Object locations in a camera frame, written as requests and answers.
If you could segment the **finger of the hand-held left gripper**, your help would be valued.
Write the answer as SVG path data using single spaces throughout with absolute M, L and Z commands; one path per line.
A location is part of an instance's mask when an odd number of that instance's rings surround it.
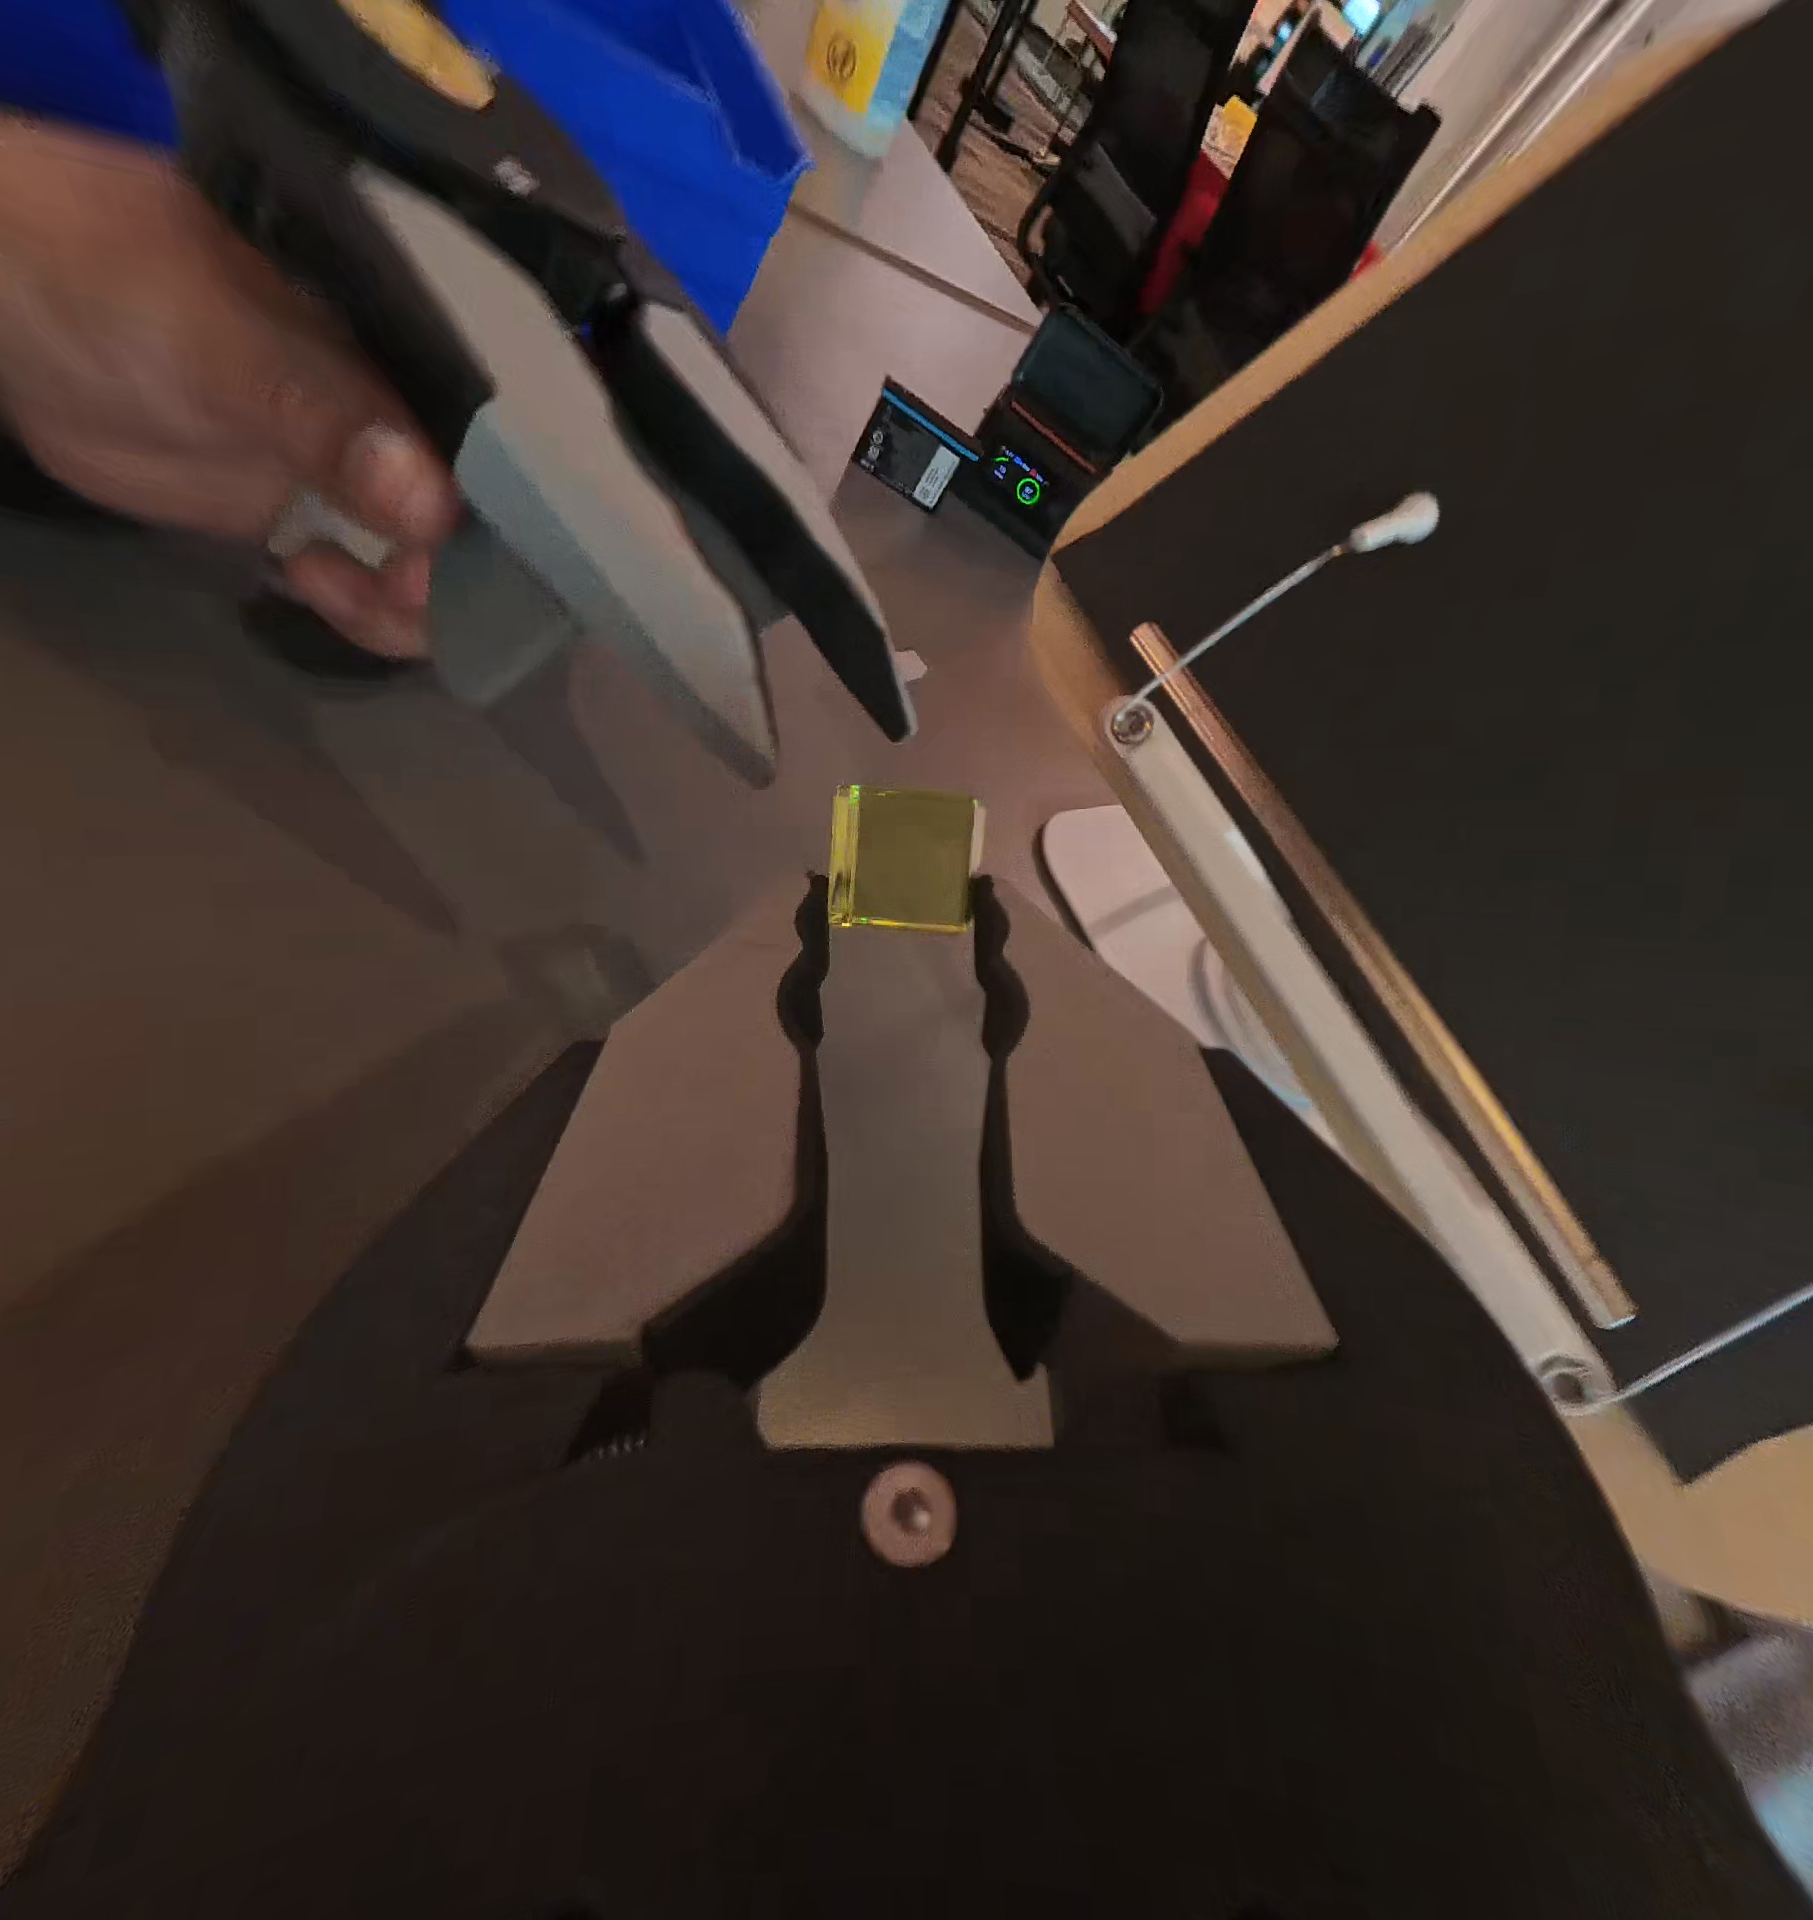
M 873 727 L 908 741 L 918 714 L 879 599 L 824 493 L 706 325 L 629 293 L 606 311 L 606 390 L 750 638 L 793 618 Z
M 578 338 L 445 205 L 366 165 L 353 181 L 491 384 L 453 463 L 467 506 L 577 624 L 662 677 L 714 756 L 767 786 L 776 732 L 746 607 L 633 452 Z

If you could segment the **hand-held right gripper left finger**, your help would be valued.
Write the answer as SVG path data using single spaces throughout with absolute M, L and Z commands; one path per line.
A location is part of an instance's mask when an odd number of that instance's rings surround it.
M 767 1373 L 750 1262 L 820 1200 L 820 876 L 784 881 L 614 1023 L 467 1337 L 482 1366 Z

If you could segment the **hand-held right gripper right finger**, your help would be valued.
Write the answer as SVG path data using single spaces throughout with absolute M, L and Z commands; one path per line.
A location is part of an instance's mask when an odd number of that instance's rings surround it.
M 1016 889 L 977 900 L 983 1287 L 1015 1376 L 1330 1356 L 1201 1045 Z

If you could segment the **yellow-green transparent cube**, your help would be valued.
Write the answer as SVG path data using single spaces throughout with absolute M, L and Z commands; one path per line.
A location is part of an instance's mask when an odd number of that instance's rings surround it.
M 826 925 L 959 937 L 983 847 L 984 809 L 971 794 L 846 782 L 831 804 Z

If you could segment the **person's left hand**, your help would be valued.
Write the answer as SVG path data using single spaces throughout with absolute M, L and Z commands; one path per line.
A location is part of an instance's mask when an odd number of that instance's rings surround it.
M 0 112 L 0 425 L 93 506 L 231 546 L 267 553 L 312 494 L 387 555 L 293 550 L 293 599 L 377 658 L 427 657 L 449 469 L 169 157 Z

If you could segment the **small black box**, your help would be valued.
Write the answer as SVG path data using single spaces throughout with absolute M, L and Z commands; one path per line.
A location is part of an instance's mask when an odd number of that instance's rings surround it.
M 925 516 L 935 516 L 961 478 L 980 464 L 980 444 L 929 400 L 886 377 L 849 457 Z

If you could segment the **white board stand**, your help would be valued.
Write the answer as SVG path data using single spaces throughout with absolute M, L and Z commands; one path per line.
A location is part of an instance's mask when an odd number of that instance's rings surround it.
M 1401 1087 L 1166 714 L 1157 709 L 1135 747 L 1109 739 L 1123 701 L 1092 724 L 1116 803 L 1063 810 L 1038 833 L 1043 878 L 1068 920 L 1194 1040 L 1251 1066 L 1386 1199 L 1535 1379 L 1542 1361 L 1567 1356 L 1613 1385 L 1588 1322 Z

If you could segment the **black charging case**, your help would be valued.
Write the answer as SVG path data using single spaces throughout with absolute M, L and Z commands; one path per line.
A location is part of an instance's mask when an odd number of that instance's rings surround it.
M 1126 349 L 1073 306 L 1048 311 L 973 441 L 961 501 L 1045 559 L 1065 523 L 1146 443 L 1161 390 Z

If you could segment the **blue plastic bin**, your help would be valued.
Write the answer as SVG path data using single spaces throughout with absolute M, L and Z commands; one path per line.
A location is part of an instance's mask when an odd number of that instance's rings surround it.
M 726 3 L 432 4 L 535 92 L 630 231 L 726 334 L 812 166 L 770 68 Z M 156 64 L 109 3 L 0 3 L 0 106 L 176 147 Z

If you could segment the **disinfectant wipes canister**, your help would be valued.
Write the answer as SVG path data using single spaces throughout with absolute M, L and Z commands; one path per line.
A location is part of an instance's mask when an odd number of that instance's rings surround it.
M 884 158 L 947 18 L 947 3 L 819 3 L 799 101 L 846 151 Z

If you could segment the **black office chair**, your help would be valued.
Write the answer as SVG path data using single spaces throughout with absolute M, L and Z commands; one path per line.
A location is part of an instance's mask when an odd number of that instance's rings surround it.
M 1213 108 L 1227 96 L 1254 3 L 1131 3 L 1082 128 L 1015 243 L 1029 291 L 1116 340 L 1177 214 Z
M 1352 277 L 1441 128 L 1340 52 L 1300 51 L 1254 119 L 1145 344 L 1180 418 Z

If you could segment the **black board with wooden rim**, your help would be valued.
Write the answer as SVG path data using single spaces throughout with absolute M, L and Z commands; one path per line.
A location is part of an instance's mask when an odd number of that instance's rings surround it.
M 1813 1283 L 1813 4 L 1626 67 L 1103 484 L 1031 648 L 1155 709 L 1613 1383 Z M 1813 1307 L 1564 1418 L 1813 1623 Z

